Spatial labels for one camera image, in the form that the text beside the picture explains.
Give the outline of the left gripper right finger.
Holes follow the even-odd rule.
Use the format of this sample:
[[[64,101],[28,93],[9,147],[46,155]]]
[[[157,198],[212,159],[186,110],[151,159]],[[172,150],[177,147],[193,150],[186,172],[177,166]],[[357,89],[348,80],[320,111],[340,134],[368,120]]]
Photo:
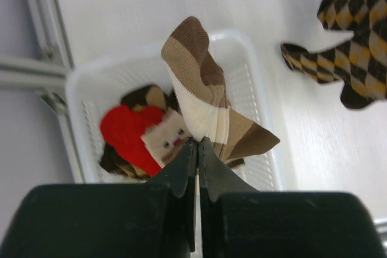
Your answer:
[[[198,144],[204,257],[385,257],[371,216],[345,192],[260,192]]]

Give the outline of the brown beige striped sock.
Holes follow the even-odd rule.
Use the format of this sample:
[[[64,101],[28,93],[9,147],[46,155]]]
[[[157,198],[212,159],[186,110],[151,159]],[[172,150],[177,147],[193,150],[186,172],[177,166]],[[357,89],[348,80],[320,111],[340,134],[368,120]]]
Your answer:
[[[161,50],[188,131],[208,138],[224,163],[262,155],[280,140],[231,108],[224,71],[209,53],[209,36],[189,16],[170,34]]]

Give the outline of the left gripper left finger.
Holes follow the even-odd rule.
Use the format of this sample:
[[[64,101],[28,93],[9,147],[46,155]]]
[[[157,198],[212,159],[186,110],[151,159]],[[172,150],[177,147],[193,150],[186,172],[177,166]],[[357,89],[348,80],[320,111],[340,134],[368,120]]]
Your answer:
[[[189,257],[195,249],[197,143],[141,184],[32,189],[11,222],[13,257]]]

